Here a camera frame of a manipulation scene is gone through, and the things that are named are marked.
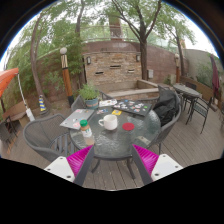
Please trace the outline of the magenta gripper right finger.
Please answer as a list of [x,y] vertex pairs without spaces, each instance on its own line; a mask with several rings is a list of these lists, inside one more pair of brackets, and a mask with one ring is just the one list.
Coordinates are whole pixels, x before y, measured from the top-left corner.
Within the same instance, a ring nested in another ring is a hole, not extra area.
[[182,169],[182,166],[167,154],[157,155],[135,144],[132,145],[132,157],[138,167],[144,185]]

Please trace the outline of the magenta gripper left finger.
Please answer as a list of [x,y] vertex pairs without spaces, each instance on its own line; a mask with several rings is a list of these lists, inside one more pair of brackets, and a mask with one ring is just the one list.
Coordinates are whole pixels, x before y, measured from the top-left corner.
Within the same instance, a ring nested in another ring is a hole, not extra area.
[[94,146],[90,145],[68,157],[59,156],[45,171],[82,186],[93,156]]

